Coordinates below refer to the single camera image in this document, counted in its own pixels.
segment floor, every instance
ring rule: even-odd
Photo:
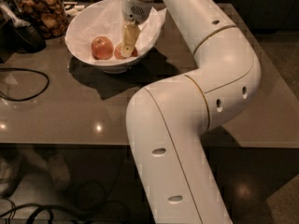
[[[299,99],[299,33],[255,37]],[[20,209],[3,217],[14,217],[21,223],[32,217],[37,204],[51,204],[55,219],[61,221],[79,215],[97,223],[154,223],[128,148],[72,147],[61,152],[76,180],[70,188],[56,192],[47,174],[27,165],[13,195],[0,200],[0,217],[17,206]],[[296,196],[292,194],[299,191],[299,149],[209,147],[206,155],[234,223],[299,223],[298,204],[285,202],[286,196]],[[275,217],[276,208],[286,211]],[[47,219],[49,215],[49,209],[41,209],[36,218]]]

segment tile floor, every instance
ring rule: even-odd
[[[299,98],[299,33],[255,34],[255,37],[292,92]],[[98,220],[107,223],[121,223],[122,221],[140,224],[153,223],[134,162],[126,148],[72,147],[61,151],[70,164],[74,179],[77,180],[72,183],[71,189],[64,193],[57,193],[53,190],[47,175],[32,167],[27,167],[28,172],[10,197],[15,205],[59,204],[84,214],[84,210],[80,209],[80,204],[84,202],[86,202],[85,205],[91,204],[94,192],[90,190],[84,192],[85,196],[91,199],[83,198],[78,202],[77,190],[83,184],[90,184],[101,187],[103,200],[105,200],[96,210],[96,215],[88,214],[90,217],[96,216]],[[292,189],[299,190],[299,181],[296,178],[299,174],[299,149],[209,147],[206,149],[206,155],[234,223],[299,223],[298,217],[290,217],[286,212],[283,212],[285,218],[276,220],[271,211],[271,208],[276,208],[281,203],[281,199],[277,200],[277,196],[274,196],[276,193],[282,198],[288,195],[288,191],[284,192],[282,187],[289,185]],[[94,191],[100,196],[99,189]],[[270,213],[268,218],[259,220],[261,213],[253,214],[257,219],[250,218],[250,212],[254,211],[257,206],[263,206],[265,200],[269,200],[268,205],[260,211],[266,210]],[[10,202],[1,200],[0,214],[8,210],[10,206]],[[291,209],[299,210],[298,204],[295,203],[284,208],[289,210],[289,213]],[[18,220],[26,219],[34,210],[34,207],[23,208],[16,211],[14,217]],[[40,213],[37,218],[45,219],[48,214],[47,212]],[[54,212],[54,215],[59,220],[74,218],[72,214],[60,211]]]

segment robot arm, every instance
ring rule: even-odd
[[[142,22],[132,14],[138,4],[127,1],[124,18]],[[164,3],[198,68],[150,84],[130,101],[127,132],[136,167],[156,223],[231,223],[200,136],[246,108],[260,84],[260,64],[212,0]]]

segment white bowl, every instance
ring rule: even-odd
[[[148,21],[143,24],[136,43],[137,57],[117,60],[96,60],[91,44],[98,35],[110,38],[114,47],[121,42],[123,18],[121,0],[103,0],[86,7],[69,24],[65,43],[70,52],[84,63],[94,65],[107,73],[122,73],[138,63],[155,45],[164,24],[165,9],[151,10]]]

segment glossy table surface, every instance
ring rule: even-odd
[[[231,5],[220,5],[246,34],[262,64],[262,85],[237,118],[203,135],[206,146],[299,147],[299,105],[270,59]],[[131,70],[111,75],[82,63],[64,37],[33,54],[15,53],[1,67],[38,70],[49,87],[25,102],[0,100],[0,142],[17,144],[128,145],[125,113],[131,97],[151,82],[196,65],[170,15],[148,56]],[[45,79],[24,72],[1,73],[0,89],[11,96],[40,90]]]

